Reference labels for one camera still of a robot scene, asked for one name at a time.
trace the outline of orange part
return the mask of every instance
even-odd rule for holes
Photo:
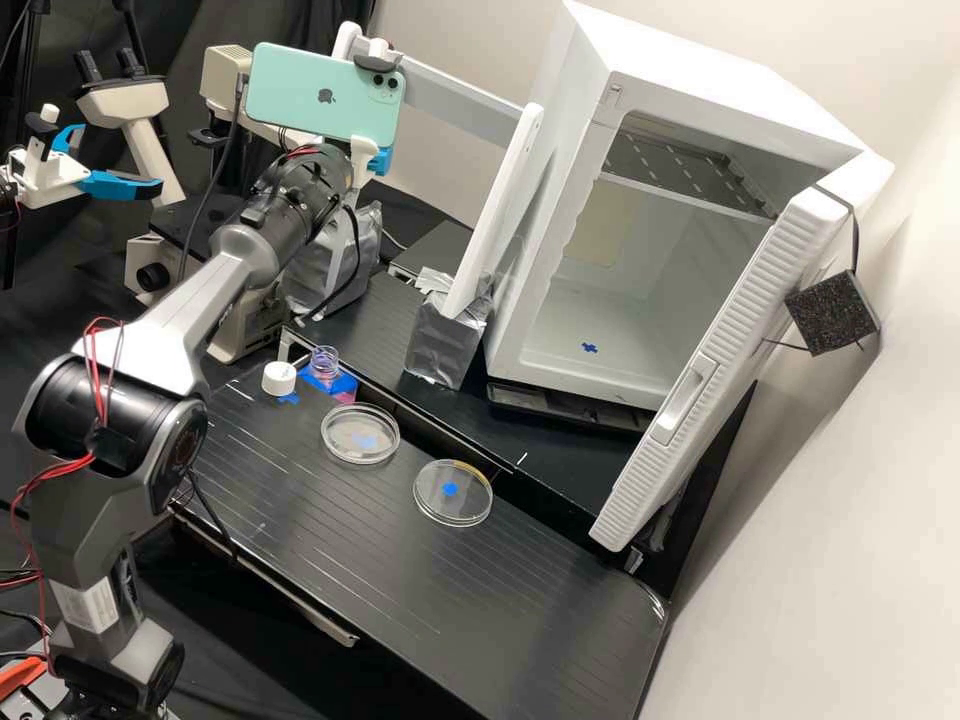
[[[46,671],[47,663],[40,658],[27,658],[0,671],[0,700],[5,700],[17,688],[29,685]]]

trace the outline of black backdrop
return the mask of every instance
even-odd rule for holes
[[[0,0],[0,43],[26,0]],[[207,113],[198,95],[203,50],[208,45],[236,43],[252,48],[261,40],[329,52],[344,20],[364,27],[375,0],[139,0],[136,17],[153,73],[167,76],[171,106],[162,115],[174,169],[188,194],[200,192],[207,180],[209,154],[186,138],[190,129],[206,125]],[[122,15],[111,0],[52,0],[44,16],[34,70],[30,107],[44,102],[60,107],[60,122],[83,122],[71,93],[79,86],[73,53],[93,52],[105,77],[119,75],[116,51],[130,41]],[[17,96],[14,69],[20,58],[12,48],[0,70],[0,150],[14,140]],[[268,150],[261,155],[266,161]],[[88,128],[81,161],[91,168],[135,166],[119,131]],[[82,262],[122,249],[128,237],[146,230],[148,203],[107,203],[87,198],[59,203],[24,216],[18,244],[18,282],[49,271],[51,265]]]

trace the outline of door handle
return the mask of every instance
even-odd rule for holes
[[[669,445],[716,369],[715,360],[697,353],[673,386],[657,417],[647,429],[647,434],[661,445]]]

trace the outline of black foam block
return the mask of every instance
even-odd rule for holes
[[[857,276],[849,270],[788,295],[783,302],[811,355],[846,347],[880,330]]]

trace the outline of white wall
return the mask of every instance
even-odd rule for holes
[[[560,0],[381,0],[399,49],[523,103]],[[941,94],[960,46],[955,0],[588,0],[762,62],[894,162]],[[405,109],[389,181],[473,224],[502,151]]]
[[[878,286],[883,347],[728,525],[642,720],[960,717],[960,74],[923,114],[901,171],[922,178],[916,210]]]

